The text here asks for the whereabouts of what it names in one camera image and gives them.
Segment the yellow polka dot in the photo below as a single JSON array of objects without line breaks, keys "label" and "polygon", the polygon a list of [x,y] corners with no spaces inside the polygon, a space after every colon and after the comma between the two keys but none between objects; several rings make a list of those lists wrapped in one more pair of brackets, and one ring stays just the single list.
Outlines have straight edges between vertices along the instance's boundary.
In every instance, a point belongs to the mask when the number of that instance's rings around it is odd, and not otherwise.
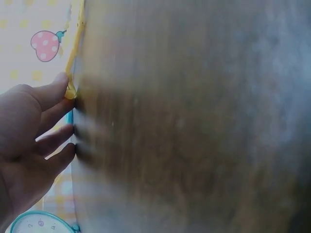
[{"label": "yellow polka dot", "polygon": [[15,52],[22,52],[23,51],[23,46],[22,45],[16,45],[15,46]]},{"label": "yellow polka dot", "polygon": [[20,21],[19,27],[27,28],[27,26],[28,26],[28,20],[27,19],[23,19],[23,20]]},{"label": "yellow polka dot", "polygon": [[57,130],[59,130],[61,127],[62,127],[61,124],[56,124],[56,125],[52,128],[52,131],[57,131]]},{"label": "yellow polka dot", "polygon": [[18,70],[14,69],[10,73],[10,79],[16,80],[18,78]]},{"label": "yellow polka dot", "polygon": [[63,54],[64,54],[63,47],[61,47],[61,46],[59,47],[58,54],[60,57],[63,56]]},{"label": "yellow polka dot", "polygon": [[4,0],[5,5],[11,5],[13,3],[13,0]]},{"label": "yellow polka dot", "polygon": [[48,0],[48,6],[56,6],[57,0]]},{"label": "yellow polka dot", "polygon": [[51,27],[51,24],[52,23],[51,23],[50,20],[44,20],[44,21],[42,21],[42,28],[47,30],[47,29],[49,29]]},{"label": "yellow polka dot", "polygon": [[41,70],[35,70],[32,73],[32,77],[34,81],[41,81],[42,80],[42,71]]},{"label": "yellow polka dot", "polygon": [[6,28],[7,24],[8,24],[8,20],[0,19],[0,28]]},{"label": "yellow polka dot", "polygon": [[63,48],[67,48],[70,43],[70,36],[68,35],[64,36],[62,42],[63,42]]},{"label": "yellow polka dot", "polygon": [[24,5],[31,6],[35,0],[24,0]]}]

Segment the wooden board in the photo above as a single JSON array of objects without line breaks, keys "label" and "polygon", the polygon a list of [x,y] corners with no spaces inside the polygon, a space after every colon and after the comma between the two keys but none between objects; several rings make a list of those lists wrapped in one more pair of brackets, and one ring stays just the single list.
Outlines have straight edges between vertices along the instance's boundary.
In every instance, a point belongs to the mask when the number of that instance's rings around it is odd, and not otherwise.
[{"label": "wooden board", "polygon": [[311,232],[311,1],[88,0],[83,233]]}]

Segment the brown wooden surface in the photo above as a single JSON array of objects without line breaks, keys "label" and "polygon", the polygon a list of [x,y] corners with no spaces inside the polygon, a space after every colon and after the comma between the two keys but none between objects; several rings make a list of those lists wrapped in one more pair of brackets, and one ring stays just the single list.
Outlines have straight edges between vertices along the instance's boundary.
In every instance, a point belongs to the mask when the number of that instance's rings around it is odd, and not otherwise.
[{"label": "brown wooden surface", "polygon": [[311,1],[86,8],[83,233],[311,232]]}]

